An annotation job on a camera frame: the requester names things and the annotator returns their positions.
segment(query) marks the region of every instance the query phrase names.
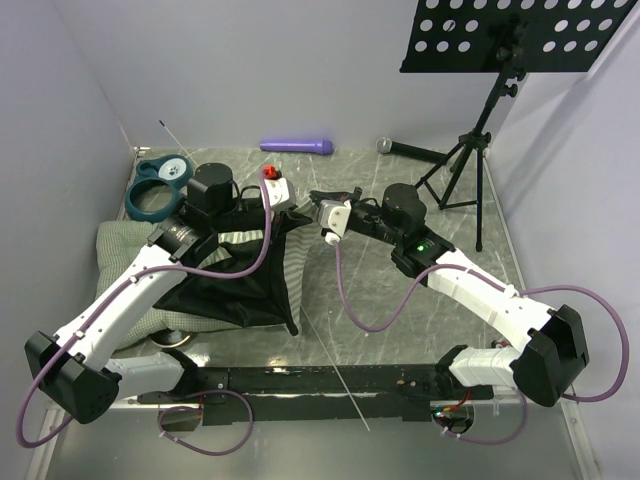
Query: gray wall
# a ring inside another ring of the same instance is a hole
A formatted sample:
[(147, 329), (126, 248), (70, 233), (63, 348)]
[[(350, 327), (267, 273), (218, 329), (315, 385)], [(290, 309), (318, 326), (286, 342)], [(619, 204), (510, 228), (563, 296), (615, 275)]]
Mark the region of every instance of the gray wall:
[[(13, 436), (30, 378), (22, 350), (95, 293), (95, 233), (114, 218), (130, 172), (116, 116), (51, 2), (0, 3), (0, 465), (22, 478), (32, 451)], [(35, 438), (40, 394), (29, 411)]]
[[(590, 79), (531, 75), (510, 112), (490, 159), (527, 286), (574, 283), (607, 298), (631, 338), (627, 382), (613, 398), (582, 404), (606, 479), (640, 478), (640, 30), (622, 39)], [(591, 364), (579, 394), (613, 383), (620, 341), (610, 318), (590, 300), (548, 296), (580, 310)]]
[[(400, 74), (417, 0), (54, 0), (133, 145), (453, 146), (494, 75)], [(493, 131), (512, 102), (500, 102)]]

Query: perforated metal plate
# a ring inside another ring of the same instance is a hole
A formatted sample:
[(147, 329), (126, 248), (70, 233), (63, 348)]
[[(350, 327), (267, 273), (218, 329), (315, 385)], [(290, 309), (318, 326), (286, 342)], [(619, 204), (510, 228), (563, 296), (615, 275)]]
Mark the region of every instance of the perforated metal plate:
[(528, 23), (521, 66), (586, 72), (637, 0), (420, 0), (403, 73), (496, 72), (505, 28)]

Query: music stand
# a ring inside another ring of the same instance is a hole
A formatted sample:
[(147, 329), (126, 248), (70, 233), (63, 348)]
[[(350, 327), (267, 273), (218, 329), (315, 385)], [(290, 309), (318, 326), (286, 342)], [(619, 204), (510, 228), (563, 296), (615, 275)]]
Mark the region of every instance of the music stand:
[[(637, 0), (420, 0), (413, 20), (402, 73), (497, 72), (474, 128), (415, 184), (424, 185), (438, 208), (476, 205), (476, 250), (482, 250), (483, 151), (491, 134), (483, 133), (498, 100), (515, 97), (531, 72), (587, 72)], [(442, 155), (413, 147), (412, 158), (433, 162)], [(431, 178), (462, 149), (451, 167), (442, 198)], [(449, 203), (469, 157), (476, 152), (476, 198)]]

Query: black microphone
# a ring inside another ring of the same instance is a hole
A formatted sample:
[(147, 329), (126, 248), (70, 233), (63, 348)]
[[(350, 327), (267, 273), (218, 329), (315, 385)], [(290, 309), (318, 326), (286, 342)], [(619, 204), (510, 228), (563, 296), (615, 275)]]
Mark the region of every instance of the black microphone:
[(376, 142), (376, 147), (380, 153), (391, 153), (429, 163), (438, 163), (445, 157), (444, 153), (394, 142), (388, 137), (380, 137)]

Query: antenna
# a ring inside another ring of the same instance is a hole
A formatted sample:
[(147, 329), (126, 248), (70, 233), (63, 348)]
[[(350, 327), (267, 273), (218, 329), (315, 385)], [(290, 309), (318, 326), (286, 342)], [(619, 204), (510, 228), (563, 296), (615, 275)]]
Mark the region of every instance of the antenna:
[(187, 158), (190, 158), (190, 157), (191, 157), (191, 154), (187, 151), (187, 149), (184, 147), (184, 145), (182, 145), (182, 144), (178, 141), (178, 139), (176, 138), (176, 136), (175, 136), (173, 133), (171, 133), (171, 130), (169, 130), (169, 127), (167, 127), (167, 125), (166, 125), (162, 120), (158, 120), (158, 121), (160, 122), (160, 125), (162, 125), (162, 128), (164, 128), (164, 129), (167, 131), (167, 133), (168, 133), (169, 135), (171, 135), (171, 138), (173, 138), (173, 141), (174, 141), (174, 142), (176, 142), (176, 143), (178, 144), (178, 146), (179, 146), (179, 147), (180, 147), (180, 149), (181, 149), (180, 151), (184, 150), (184, 154), (185, 154), (185, 156), (186, 156)]

